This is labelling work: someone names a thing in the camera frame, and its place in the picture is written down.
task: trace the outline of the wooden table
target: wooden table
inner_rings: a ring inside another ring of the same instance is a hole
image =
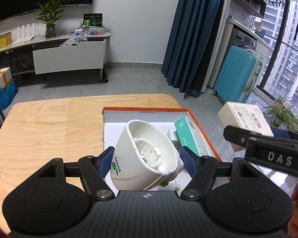
[[[52,158],[77,161],[103,148],[104,106],[180,107],[167,94],[75,97],[16,104],[0,130],[0,227],[4,198]],[[79,178],[68,178],[80,187]]]

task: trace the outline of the black and green box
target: black and green box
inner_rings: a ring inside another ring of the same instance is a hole
[[[102,27],[103,26],[103,14],[102,13],[85,13],[83,27]]]

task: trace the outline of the gray tile floor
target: gray tile floor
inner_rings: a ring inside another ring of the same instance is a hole
[[[231,162],[234,157],[244,157],[245,151],[233,152],[230,143],[223,138],[223,126],[217,116],[222,104],[217,97],[212,96],[211,89],[207,89],[199,98],[188,96],[183,100],[183,93],[167,84],[160,68],[107,67],[106,73],[108,83],[99,83],[98,70],[47,74],[45,81],[42,75],[15,78],[18,93],[4,113],[7,115],[14,104],[26,101],[112,94],[167,93],[182,107],[191,109],[223,161]],[[259,108],[267,105],[255,94],[251,94],[248,103],[257,104]],[[291,194],[295,183],[296,180],[291,179],[284,190]]]

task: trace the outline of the white cardboard box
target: white cardboard box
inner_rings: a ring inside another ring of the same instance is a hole
[[[12,80],[10,67],[0,69],[0,87],[6,88]]]
[[[274,136],[269,124],[266,122],[257,105],[226,102],[218,112],[218,116],[221,119],[224,128],[231,125],[241,129],[258,132],[265,136]],[[232,148],[234,151],[245,149],[236,144],[232,144]]]
[[[186,108],[135,108],[135,107],[105,107],[104,111],[104,149],[109,146],[115,147],[117,141],[123,132],[127,122],[130,120],[142,120],[152,124],[165,135],[168,134],[170,129],[174,129],[174,123],[183,117],[187,117],[199,127],[199,132],[203,139],[206,141],[207,149],[213,157],[221,160],[214,146],[208,139],[202,127],[196,121],[194,115],[189,109]],[[183,169],[176,177],[176,182],[183,190],[191,181],[188,172]],[[107,185],[112,189],[115,195],[118,190],[114,186],[110,178],[110,171],[105,177]],[[228,182],[226,177],[216,178],[214,188]]]

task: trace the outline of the white plastic container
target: white plastic container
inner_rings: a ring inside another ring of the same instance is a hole
[[[115,147],[110,176],[118,190],[149,190],[174,180],[182,168],[165,134],[145,121],[132,120]]]

